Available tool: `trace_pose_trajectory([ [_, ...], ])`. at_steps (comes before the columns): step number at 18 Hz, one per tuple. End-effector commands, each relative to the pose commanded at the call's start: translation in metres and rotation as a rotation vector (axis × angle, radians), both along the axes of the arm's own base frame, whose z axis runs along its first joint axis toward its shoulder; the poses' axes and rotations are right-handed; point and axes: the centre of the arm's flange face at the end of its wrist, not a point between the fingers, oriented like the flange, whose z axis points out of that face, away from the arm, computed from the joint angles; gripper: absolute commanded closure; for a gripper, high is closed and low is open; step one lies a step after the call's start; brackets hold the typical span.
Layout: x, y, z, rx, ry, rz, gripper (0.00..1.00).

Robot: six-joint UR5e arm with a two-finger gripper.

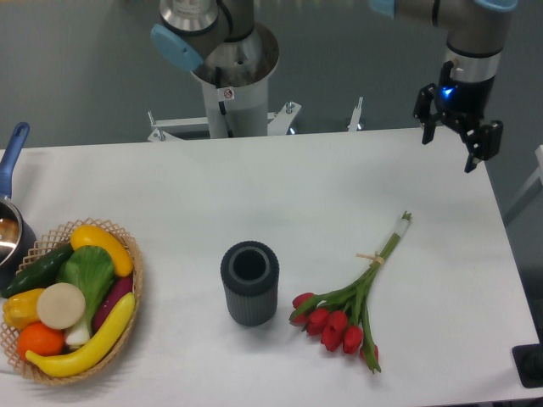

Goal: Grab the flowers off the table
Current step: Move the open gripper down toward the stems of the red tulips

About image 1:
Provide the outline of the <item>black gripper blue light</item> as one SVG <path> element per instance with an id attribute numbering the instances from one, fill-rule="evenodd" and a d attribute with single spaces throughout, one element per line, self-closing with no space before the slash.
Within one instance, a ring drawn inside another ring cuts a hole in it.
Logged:
<path id="1" fill-rule="evenodd" d="M 480 162 L 499 153 L 504 125 L 499 120 L 482 124 L 495 78 L 460 81 L 453 77 L 454 68 L 452 60 L 444 62 L 438 87 L 430 83 L 418 91 L 413 117 L 419 120 L 423 129 L 423 145 L 433 141 L 438 121 L 458 133 L 468 152 L 464 171 L 470 173 Z M 433 101 L 435 114 L 431 113 Z"/>

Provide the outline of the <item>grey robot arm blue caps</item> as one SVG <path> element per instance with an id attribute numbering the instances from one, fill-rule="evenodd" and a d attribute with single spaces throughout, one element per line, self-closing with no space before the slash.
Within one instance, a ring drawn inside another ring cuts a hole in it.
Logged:
<path id="1" fill-rule="evenodd" d="M 496 156 L 503 124 L 484 110 L 504 48 L 514 1 L 373 1 L 371 9 L 395 19 L 429 23 L 447 33 L 437 83 L 417 94 L 414 117 L 423 143 L 438 124 L 467 148 L 466 171 Z M 268 132 L 268 81 L 277 67 L 276 37 L 255 20 L 251 1 L 163 1 L 150 32 L 157 51 L 199 81 L 210 135 L 264 136 Z"/>

